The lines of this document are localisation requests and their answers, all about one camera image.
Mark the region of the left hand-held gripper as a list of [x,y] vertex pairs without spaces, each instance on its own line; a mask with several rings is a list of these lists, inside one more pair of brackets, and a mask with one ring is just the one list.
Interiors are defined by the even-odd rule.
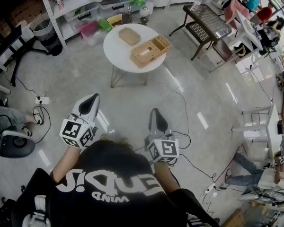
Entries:
[[98,130],[95,125],[100,104],[100,95],[94,93],[78,100],[72,112],[63,120],[60,137],[69,146],[85,148],[92,144]]

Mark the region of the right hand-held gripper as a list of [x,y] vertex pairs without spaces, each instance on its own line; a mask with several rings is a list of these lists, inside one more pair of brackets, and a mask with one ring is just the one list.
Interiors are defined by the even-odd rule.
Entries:
[[172,124],[159,114],[158,108],[150,112],[149,135],[146,150],[153,163],[170,163],[179,156],[179,142],[173,135]]

